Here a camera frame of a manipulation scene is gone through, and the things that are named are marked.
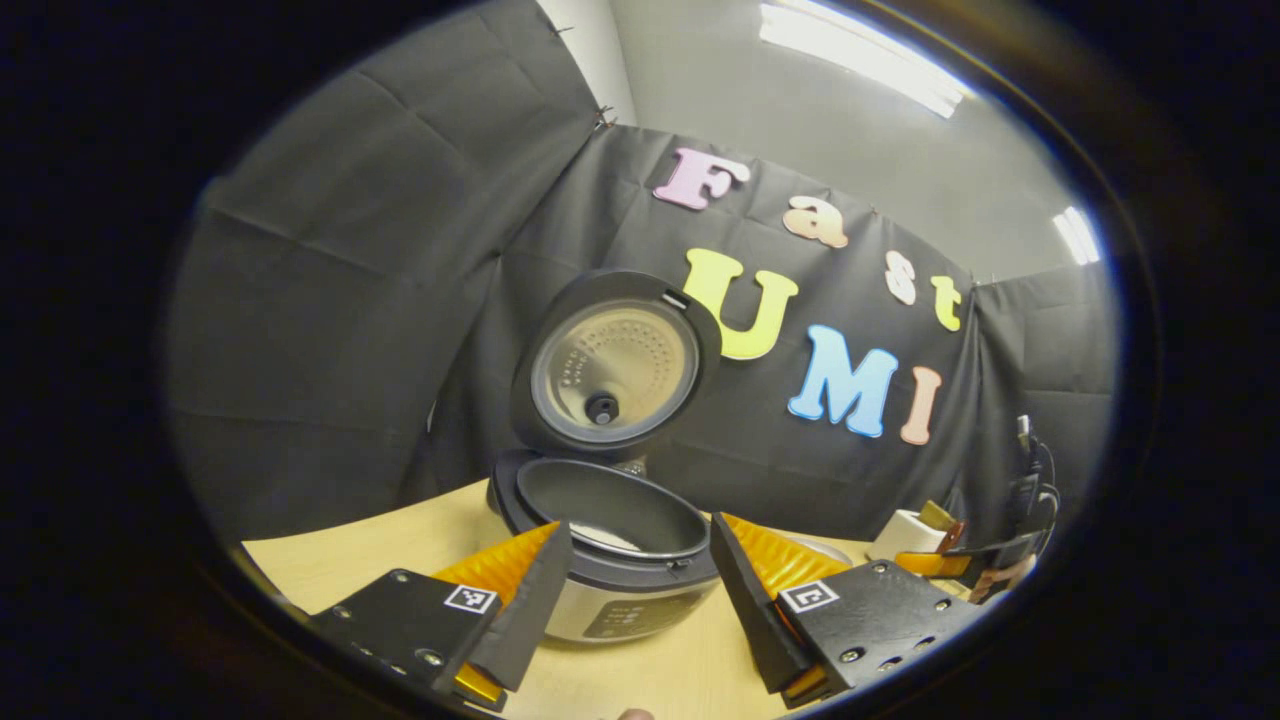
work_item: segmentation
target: inner pot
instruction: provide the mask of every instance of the inner pot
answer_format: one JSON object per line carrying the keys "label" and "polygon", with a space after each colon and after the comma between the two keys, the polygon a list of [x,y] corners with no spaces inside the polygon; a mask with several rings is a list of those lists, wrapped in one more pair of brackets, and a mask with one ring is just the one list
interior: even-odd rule
{"label": "inner pot", "polygon": [[524,503],[543,521],[570,524],[573,538],[614,555],[669,560],[710,542],[707,520],[680,496],[621,470],[541,459],[516,473]]}

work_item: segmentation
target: fluorescent light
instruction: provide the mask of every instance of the fluorescent light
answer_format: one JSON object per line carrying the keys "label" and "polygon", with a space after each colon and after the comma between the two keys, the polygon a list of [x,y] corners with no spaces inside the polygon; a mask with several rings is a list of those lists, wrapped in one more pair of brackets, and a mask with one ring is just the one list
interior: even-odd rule
{"label": "fluorescent light", "polygon": [[835,63],[879,82],[943,118],[969,94],[919,53],[817,3],[760,5],[760,40]]}
{"label": "fluorescent light", "polygon": [[1071,251],[1076,265],[1098,261],[1098,243],[1093,237],[1093,231],[1089,229],[1089,222],[1084,213],[1074,206],[1068,208],[1053,215],[1053,227],[1057,228],[1057,234],[1066,241],[1066,247]]}

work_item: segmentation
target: wooden table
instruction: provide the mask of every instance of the wooden table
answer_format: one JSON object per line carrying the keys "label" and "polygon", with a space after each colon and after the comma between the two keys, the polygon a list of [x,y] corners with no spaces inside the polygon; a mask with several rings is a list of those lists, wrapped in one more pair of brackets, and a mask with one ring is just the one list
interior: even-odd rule
{"label": "wooden table", "polygon": [[[492,523],[485,483],[347,525],[243,546],[284,597],[315,614],[392,569],[429,575],[488,547],[492,536],[479,530]],[[855,565],[867,562],[870,543],[785,534],[836,547]],[[764,692],[746,635],[719,585],[686,620],[648,638],[589,647],[544,639],[500,715],[614,720],[628,707],[643,707],[657,720],[786,714],[778,696]]]}

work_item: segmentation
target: rice cooker control panel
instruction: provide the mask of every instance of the rice cooker control panel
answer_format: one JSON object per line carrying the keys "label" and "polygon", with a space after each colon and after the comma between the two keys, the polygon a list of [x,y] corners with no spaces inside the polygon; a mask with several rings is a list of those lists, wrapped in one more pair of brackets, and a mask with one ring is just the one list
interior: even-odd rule
{"label": "rice cooker control panel", "polygon": [[625,638],[664,630],[684,619],[703,594],[690,592],[654,600],[605,602],[582,634],[588,638]]}

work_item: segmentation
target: rice cooker lid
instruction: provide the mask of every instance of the rice cooker lid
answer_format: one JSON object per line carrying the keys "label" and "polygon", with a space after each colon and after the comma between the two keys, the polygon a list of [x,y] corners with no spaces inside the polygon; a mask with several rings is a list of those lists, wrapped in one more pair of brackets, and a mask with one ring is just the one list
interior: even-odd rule
{"label": "rice cooker lid", "polygon": [[595,270],[556,296],[525,346],[511,421],[531,448],[639,457],[719,365],[719,325],[645,273]]}

